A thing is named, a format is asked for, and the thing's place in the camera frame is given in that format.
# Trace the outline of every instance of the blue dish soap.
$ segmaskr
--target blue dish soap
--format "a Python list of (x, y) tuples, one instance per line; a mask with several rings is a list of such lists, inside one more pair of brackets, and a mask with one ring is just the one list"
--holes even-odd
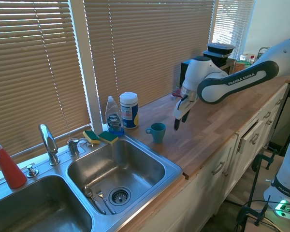
[(119, 113), (119, 107), (114, 101), (112, 96), (107, 99), (107, 105), (105, 110), (105, 121), (107, 123), (108, 131), (121, 136), (124, 132), (124, 125)]

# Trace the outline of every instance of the sponge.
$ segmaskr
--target sponge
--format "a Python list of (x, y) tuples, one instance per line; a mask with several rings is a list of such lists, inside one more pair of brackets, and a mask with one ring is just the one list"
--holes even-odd
[(118, 137), (116, 135), (108, 131), (104, 131), (99, 134), (99, 138), (109, 144), (113, 144), (115, 141), (118, 140)]
[(100, 143), (100, 139), (98, 138), (98, 136), (95, 134), (95, 132), (91, 131), (91, 130), (85, 130), (83, 132), (83, 135), (85, 136), (85, 138), (87, 139), (87, 141), (91, 144), (99, 144)]

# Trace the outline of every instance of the green light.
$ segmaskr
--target green light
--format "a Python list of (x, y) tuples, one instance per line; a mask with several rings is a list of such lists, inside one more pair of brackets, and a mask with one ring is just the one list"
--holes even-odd
[(285, 204), (285, 203), (287, 203), (286, 200), (281, 200), (280, 203), (278, 204), (278, 206), (276, 206), (275, 209), (279, 210), (283, 206), (283, 204)]

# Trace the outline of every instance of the red spray bottle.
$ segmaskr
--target red spray bottle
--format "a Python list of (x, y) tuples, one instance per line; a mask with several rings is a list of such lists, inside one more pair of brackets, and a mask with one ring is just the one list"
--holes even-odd
[(0, 145), (0, 168), (10, 189), (22, 186), (27, 178), (15, 164), (9, 154)]

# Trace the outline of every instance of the sink basin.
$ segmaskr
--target sink basin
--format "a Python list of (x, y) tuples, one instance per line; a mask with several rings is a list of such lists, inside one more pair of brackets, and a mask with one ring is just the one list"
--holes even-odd
[(92, 219), (63, 178), (51, 175), (0, 200), (0, 231), (89, 232)]
[(165, 168), (150, 153), (121, 139), (73, 162), (68, 176), (80, 190), (91, 188), (94, 198), (105, 206), (96, 195), (100, 189), (120, 213), (163, 179)]
[[(61, 149), (58, 165), (50, 166), (49, 160), (35, 165), (39, 174), (20, 188), (0, 182), (0, 232), (118, 231), (182, 174), (176, 164), (127, 135), (112, 145), (79, 143), (80, 153), (73, 157), (67, 147)], [(84, 195), (84, 186), (106, 215)]]

